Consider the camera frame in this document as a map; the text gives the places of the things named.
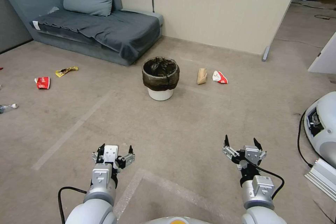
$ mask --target orange light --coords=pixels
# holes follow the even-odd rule
[[[170,224],[186,224],[183,220],[173,220]]]

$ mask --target gray sofa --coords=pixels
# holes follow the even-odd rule
[[[35,41],[39,41],[41,43],[59,47],[65,50],[74,51],[92,57],[100,58],[103,60],[115,62],[121,65],[131,65],[146,50],[148,50],[162,35],[162,23],[163,23],[162,15],[158,13],[139,12],[135,10],[123,9],[121,0],[113,0],[112,2],[113,11],[114,10],[128,11],[133,13],[136,12],[141,13],[139,15],[143,14],[149,15],[159,20],[160,24],[159,36],[153,39],[153,41],[151,41],[149,44],[146,44],[146,46],[140,52],[137,52],[137,58],[129,59],[122,57],[117,50],[112,50],[111,48],[97,42],[93,38],[85,37],[80,33],[75,32],[70,33],[69,31],[64,32],[64,30],[62,32],[62,29],[56,29],[57,31],[53,31],[52,29],[49,29],[48,31],[36,30],[34,26],[31,25],[31,22],[35,18],[48,14],[48,12],[53,7],[57,7],[60,10],[64,10],[63,0],[9,0],[9,1]]]

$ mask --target gray blanket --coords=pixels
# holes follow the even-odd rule
[[[93,38],[129,62],[138,59],[160,34],[158,18],[119,10],[107,17],[59,10],[34,21]]]

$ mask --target trash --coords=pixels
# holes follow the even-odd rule
[[[50,77],[38,77],[34,79],[37,89],[49,89]]]
[[[219,83],[229,83],[228,80],[224,77],[224,75],[220,71],[214,71],[212,75],[212,80]]]
[[[18,108],[18,105],[16,103],[13,103],[12,105],[0,105],[0,114],[16,108]]]
[[[63,75],[65,75],[67,72],[71,71],[71,70],[78,70],[78,66],[73,66],[70,68],[64,68],[62,70],[56,71],[55,74],[57,75],[58,78],[61,78]]]
[[[173,59],[155,57],[142,67],[143,84],[154,100],[167,100],[173,95],[180,78],[180,68]]]
[[[54,6],[54,7],[51,8],[51,10],[48,12],[48,14],[51,14],[51,13],[53,13],[55,11],[58,11],[58,10],[59,10],[59,8],[57,8],[56,6]]]
[[[206,68],[200,68],[198,70],[198,76],[197,76],[197,84],[203,84],[205,83],[207,80],[207,69]]]

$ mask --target black trash bag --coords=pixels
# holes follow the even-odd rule
[[[180,78],[180,68],[175,60],[155,57],[142,67],[143,84],[153,91],[174,89]]]

